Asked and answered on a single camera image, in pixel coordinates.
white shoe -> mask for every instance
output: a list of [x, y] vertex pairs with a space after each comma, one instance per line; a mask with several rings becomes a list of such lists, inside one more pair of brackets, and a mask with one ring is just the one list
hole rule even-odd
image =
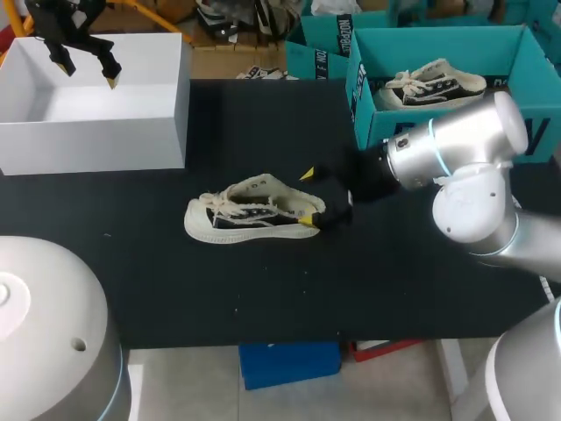
[[319, 197], [263, 174], [191, 200], [185, 230], [194, 239], [213, 244], [269, 237], [305, 239], [319, 233], [311, 217], [323, 212], [325, 203]]
[[380, 111], [456, 108], [485, 93], [485, 79], [460, 72], [438, 59], [413, 73], [400, 72], [374, 95]]

blue crate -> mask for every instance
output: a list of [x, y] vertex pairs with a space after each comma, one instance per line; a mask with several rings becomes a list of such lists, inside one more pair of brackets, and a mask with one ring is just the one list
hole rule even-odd
[[341, 368], [335, 342], [241, 345], [239, 360], [246, 390], [334, 375]]

shoe box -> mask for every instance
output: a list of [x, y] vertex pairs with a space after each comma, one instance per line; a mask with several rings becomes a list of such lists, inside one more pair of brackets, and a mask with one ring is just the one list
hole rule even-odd
[[526, 22], [550, 61], [561, 64], [561, 2], [532, 0]]
[[306, 45], [298, 25], [285, 41], [288, 74], [299, 79], [345, 79], [349, 59]]
[[360, 149], [449, 111], [381, 111], [374, 106], [376, 86], [438, 58], [486, 77], [488, 89], [507, 89], [529, 132], [528, 155], [518, 162], [549, 160], [561, 132], [561, 78], [524, 26], [356, 30], [345, 89]]
[[359, 14], [314, 16], [311, 12], [312, 0], [306, 0], [301, 21], [308, 45], [327, 53], [348, 57], [353, 29], [397, 26], [395, 7], [398, 0], [366, 1], [369, 11]]

black table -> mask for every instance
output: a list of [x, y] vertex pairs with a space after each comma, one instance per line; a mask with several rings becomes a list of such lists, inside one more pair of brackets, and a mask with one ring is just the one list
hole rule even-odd
[[[313, 239], [184, 232], [190, 198], [262, 172], [297, 186], [345, 142], [340, 82], [193, 81], [187, 170], [2, 177], [0, 235], [84, 259], [132, 348], [496, 336], [546, 303], [537, 276], [484, 267], [437, 231], [432, 188], [357, 206], [351, 227]], [[561, 211], [552, 165], [512, 182], [523, 207]]]

white rubber sole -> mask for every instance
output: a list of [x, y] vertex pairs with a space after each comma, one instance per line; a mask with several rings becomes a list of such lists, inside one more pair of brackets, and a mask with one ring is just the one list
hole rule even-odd
[[194, 208], [195, 206], [189, 203], [187, 212], [185, 212], [185, 231], [192, 238], [204, 243], [235, 244], [250, 239], [307, 239], [317, 235], [320, 231], [302, 224], [219, 230], [201, 224], [200, 215], [194, 215]]
[[432, 103], [430, 105], [403, 105], [401, 102], [393, 103], [387, 101], [380, 95], [374, 95], [374, 105], [378, 111], [397, 111], [397, 110], [442, 110], [444, 108], [458, 108], [462, 105], [472, 103], [481, 99], [485, 95], [485, 92], [480, 93], [476, 96], [465, 96], [463, 98], [452, 99], [446, 101], [445, 103]]

